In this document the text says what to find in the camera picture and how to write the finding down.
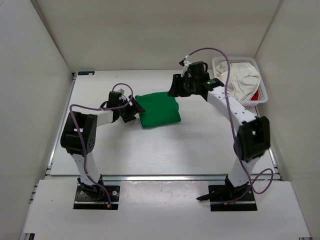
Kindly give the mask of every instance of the white table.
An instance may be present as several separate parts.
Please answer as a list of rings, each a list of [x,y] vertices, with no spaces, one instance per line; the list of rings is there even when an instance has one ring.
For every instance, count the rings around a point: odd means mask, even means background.
[[[117,83],[129,84],[134,95],[165,92],[180,70],[96,71],[76,77],[70,104],[99,107]],[[125,95],[130,91],[126,87]],[[235,162],[229,121],[200,96],[176,98],[181,122],[142,129],[140,120],[122,119],[100,126],[93,150],[103,175],[227,175]],[[88,111],[75,108],[75,111]],[[273,168],[269,152],[253,169]],[[54,153],[52,176],[79,175],[74,160],[60,146]]]
[[[122,181],[118,210],[75,210],[75,177],[41,180],[24,233],[34,240],[298,240],[310,237],[290,182],[256,195],[258,211],[211,212],[206,181]],[[256,182],[261,191],[266,182]]]

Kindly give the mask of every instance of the white arm segment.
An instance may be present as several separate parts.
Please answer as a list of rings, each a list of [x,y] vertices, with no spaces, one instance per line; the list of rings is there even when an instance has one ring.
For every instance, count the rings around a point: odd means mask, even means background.
[[[238,129],[242,125],[242,122],[249,123],[251,121],[254,121],[256,119],[256,115],[248,111],[229,93],[228,99],[230,103],[234,128],[235,131],[238,132]],[[225,97],[225,87],[218,86],[215,87],[212,91],[209,91],[207,95],[207,102],[215,106],[230,121],[227,109],[227,101]],[[256,157],[252,159],[250,162],[242,161],[245,169],[248,171],[249,174],[252,173],[252,170],[254,169],[254,166],[259,160],[259,158],[260,157]],[[234,187],[241,186],[249,181],[248,176],[242,168],[238,157],[235,160],[235,163],[230,174],[228,175],[228,178]]]
[[[113,122],[114,112],[113,111],[103,111],[97,112],[97,127],[105,124],[111,124]],[[85,158],[80,154],[72,154],[73,160],[76,163],[78,171],[80,173],[81,182],[86,185],[94,185],[87,177],[85,173]],[[86,170],[88,175],[97,183],[100,179],[100,173],[98,172],[93,152],[89,152],[86,155]]]

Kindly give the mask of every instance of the crumpled white towel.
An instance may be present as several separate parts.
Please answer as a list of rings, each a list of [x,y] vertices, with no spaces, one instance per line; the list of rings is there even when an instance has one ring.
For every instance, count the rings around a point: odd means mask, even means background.
[[[227,62],[221,62],[216,66],[215,70],[220,81],[226,84],[228,74]],[[260,80],[259,72],[251,63],[231,63],[227,89],[238,101],[250,101],[259,88]]]

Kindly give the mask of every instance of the cable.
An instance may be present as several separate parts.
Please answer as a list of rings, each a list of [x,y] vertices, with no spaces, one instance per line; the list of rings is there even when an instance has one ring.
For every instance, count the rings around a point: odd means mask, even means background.
[[[217,48],[214,48],[214,47],[203,47],[203,48],[199,48],[193,52],[191,52],[189,55],[187,55],[183,60],[185,61],[189,56],[199,52],[199,51],[202,51],[202,50],[214,50],[214,51],[217,51],[219,53],[221,53],[224,58],[225,58],[225,61],[227,63],[227,66],[228,66],[228,72],[227,72],[227,77],[226,77],[226,81],[225,81],[225,87],[224,87],[224,96],[225,96],[225,100],[226,100],[226,107],[227,107],[227,110],[228,110],[228,115],[229,115],[229,120],[230,120],[230,125],[231,125],[231,132],[232,132],[232,137],[233,137],[233,141],[234,141],[234,150],[235,150],[235,154],[237,156],[241,156],[241,148],[239,146],[239,143],[237,141],[237,137],[236,137],[236,132],[235,132],[235,127],[234,127],[234,121],[233,121],[233,118],[232,118],[232,113],[231,113],[231,108],[230,108],[230,102],[229,102],[229,97],[228,97],[228,90],[227,90],[227,86],[228,86],[228,83],[229,83],[229,78],[230,78],[230,70],[231,70],[231,67],[230,67],[230,62],[229,62],[229,59],[227,57],[227,55],[217,49]],[[228,203],[232,203],[232,202],[236,202],[238,200],[240,200],[241,198],[243,198],[248,192],[250,189],[252,189],[252,191],[255,193],[255,194],[263,194],[265,193],[268,188],[270,187],[273,179],[274,179],[274,172],[271,168],[266,168],[264,169],[263,171],[261,171],[253,180],[251,180],[251,177],[250,177],[250,174],[249,172],[247,171],[247,169],[245,168],[243,162],[242,162],[242,159],[239,158],[239,161],[240,161],[240,164],[241,164],[241,167],[243,168],[245,174],[247,175],[248,177],[248,180],[249,180],[249,183],[250,183],[250,186],[247,188],[247,190],[244,192],[244,194],[242,194],[240,197],[234,199],[234,200],[230,200],[230,201],[224,201],[224,202],[216,202],[214,203],[214,205],[218,205],[218,204],[228,204]],[[270,171],[271,172],[271,178],[270,178],[270,182],[269,184],[265,187],[264,190],[258,192],[256,191],[256,189],[254,188],[254,183],[257,181],[257,179],[266,171]]]
[[[80,131],[80,127],[77,123],[77,120],[76,120],[76,117],[75,117],[75,114],[73,112],[73,108],[74,107],[78,107],[78,108],[81,108],[81,109],[87,109],[87,110],[92,110],[92,111],[110,111],[110,110],[117,110],[117,109],[123,109],[125,108],[130,102],[131,100],[133,99],[133,96],[134,96],[134,91],[132,90],[132,88],[128,85],[128,84],[125,84],[125,83],[118,83],[116,84],[113,88],[112,88],[112,91],[115,89],[116,86],[118,85],[124,85],[126,87],[128,87],[131,91],[131,97],[129,98],[129,101],[122,105],[122,106],[117,106],[117,107],[109,107],[109,108],[92,108],[92,107],[87,107],[87,106],[82,106],[82,105],[79,105],[79,104],[71,104],[70,107],[69,107],[69,111],[70,111],[70,116],[73,120],[73,123],[74,123],[74,126],[78,132],[78,135],[79,135],[79,138],[80,138],[80,142],[81,142],[81,146],[82,146],[82,153],[83,153],[83,170],[84,170],[84,173],[86,174],[87,178],[95,185],[97,185],[98,187],[102,188],[108,198],[108,204],[110,205],[111,207],[111,198],[110,198],[110,195],[108,193],[108,190],[105,188],[105,186],[95,182],[92,177],[88,174],[88,170],[87,170],[87,149],[86,149],[86,144],[85,144],[85,140],[81,134],[81,131]]]

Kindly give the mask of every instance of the red cloth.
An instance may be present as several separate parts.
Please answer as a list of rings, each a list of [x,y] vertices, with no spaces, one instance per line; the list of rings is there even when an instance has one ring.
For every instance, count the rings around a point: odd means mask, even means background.
[[[258,97],[259,97],[259,90],[257,90],[255,92],[255,94],[253,95],[253,97],[251,98],[252,101],[257,101],[258,100]]]

